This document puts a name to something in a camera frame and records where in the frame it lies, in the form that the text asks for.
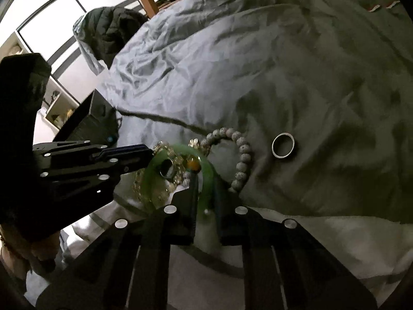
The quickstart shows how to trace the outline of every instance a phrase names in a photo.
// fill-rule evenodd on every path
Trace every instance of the black jacket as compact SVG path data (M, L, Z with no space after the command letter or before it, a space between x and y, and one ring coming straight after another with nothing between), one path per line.
M141 13L123 7L97 8L87 13L82 22L83 41L96 59L110 68L117 53L147 20Z

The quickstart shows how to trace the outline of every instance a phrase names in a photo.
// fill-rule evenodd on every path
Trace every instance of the silver screw head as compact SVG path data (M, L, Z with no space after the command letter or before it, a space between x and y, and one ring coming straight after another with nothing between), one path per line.
M107 179L109 179L109 175L100 175L98 178L101 180L101 181L105 181L105 180L107 180Z
M165 208L164 208L164 212L167 213L167 214L173 214L173 213L175 213L176 211L177 211L177 208L176 208L176 206L174 206L174 205L167 205L167 206L165 206Z
M297 222L294 219L287 219L284 221L284 226L288 229L295 229L297 227Z
M238 206L235 208L235 213L236 214L247 214L248 209L245 206Z
M119 219L117 221L115 221L115 227L117 229L123 229L128 225L128 221L125 219Z

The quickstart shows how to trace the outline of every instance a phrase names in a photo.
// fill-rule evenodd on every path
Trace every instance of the bed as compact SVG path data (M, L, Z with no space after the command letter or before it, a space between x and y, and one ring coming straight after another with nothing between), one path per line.
M119 112L118 146L238 129L253 149L245 205L293 216L382 304L413 261L413 24L397 1L179 1L98 88ZM289 161L271 153L282 132L297 141ZM234 144L209 160L232 181ZM65 262L117 219L147 216L133 182L63 230ZM213 216L198 221L194 245L171 249L169 308L243 309L242 278L240 248L219 245Z

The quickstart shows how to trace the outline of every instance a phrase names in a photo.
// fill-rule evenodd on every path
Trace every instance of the jewelry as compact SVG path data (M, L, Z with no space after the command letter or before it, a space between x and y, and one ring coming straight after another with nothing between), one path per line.
M197 139L191 140L189 145L193 148L200 149L204 151L204 155L207 156L211 150L212 145L219 143L220 140L227 139L234 141L239 147L240 152L240 162L237 163L236 169L237 173L235 174L235 180L231 183L231 187L228 191L232 193L238 193L242 190L245 183L248 180L249 172L248 168L251 163L251 147L248 144L245 137L242 134L235 130L234 128L222 127L221 129L216 129L212 133L209 133L206 139L203 139L198 145ZM189 186L189 172L185 173L185 179L183 181L184 186Z
M292 141L291 150L290 150L286 155L284 155L284 156L277 155L277 153L274 151L275 141L276 141L278 138L280 138L281 136L288 136L288 137L291 139L291 141ZM289 155L292 153L292 151L294 150L294 146L295 146L295 141L294 141L293 136L292 136L290 133L281 133L280 135L278 135L278 136L274 139L274 141L273 141L273 143L272 143L272 145L271 145L271 151L273 152L273 155L274 155L276 158L286 158L287 156L289 156Z
M242 190L246 181L248 180L248 168L252 159L250 154L251 147L245 137L243 137L239 131L234 130L234 128L223 127L221 129L214 130L212 133L209 133L206 139L203 139L201 142L199 142L198 139L190 140L188 145L189 147L192 147L193 149L200 152L201 154L198 154L199 156L208 156L212 145L219 143L221 139L233 140L239 147L239 152L241 154L240 162L236 165L237 173L235 174L235 180L231 183L231 187L228 190L232 193L238 193ZM169 195L176 190L176 187L178 185L182 184L182 186L188 187L190 172L199 172L201 170L201 158L194 157L193 155L185 156L177 154L174 149L169 146L168 143L165 143L163 141L158 142L154 147L154 158L161 152L166 152L168 159L170 159L170 162L174 168L170 171L172 174L174 174L173 178L168 178L165 173L160 173L160 176L158 176L158 178L149 178L148 180L147 177L150 177L151 175L149 174L148 176L145 176L145 169L141 169L137 171L134 183L136 198L144 204L147 203L147 206L150 206L150 209L153 209L153 207L159 208L160 206L163 206ZM206 160L204 160L203 162L206 162L204 163L205 166L208 165L208 162ZM146 186L148 185L145 186L144 181L152 181L152 185L150 186L152 190L155 190L155 192L152 192L151 194L146 192ZM208 193L211 188L203 187L202 190L205 190Z

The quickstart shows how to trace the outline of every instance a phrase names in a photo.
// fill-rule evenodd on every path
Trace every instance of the white shelf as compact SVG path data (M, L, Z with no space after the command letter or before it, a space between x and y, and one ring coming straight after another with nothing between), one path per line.
M30 52L30 50L26 47L19 34L15 31L9 36L9 38L7 38L7 40L0 47L0 60L8 56L10 50L16 45L18 45L22 49L21 54Z
M58 90L60 93L54 99L54 101L50 104L49 109L46 112L46 120L49 121L52 125L54 125L54 119L55 116L62 116L63 120L66 119L67 112L69 110L75 110L78 106L77 103L71 99L70 96L65 93L65 91L60 87L59 84L57 84L52 77L50 77L49 83L47 85L48 88L50 88L50 84L53 85L56 90Z

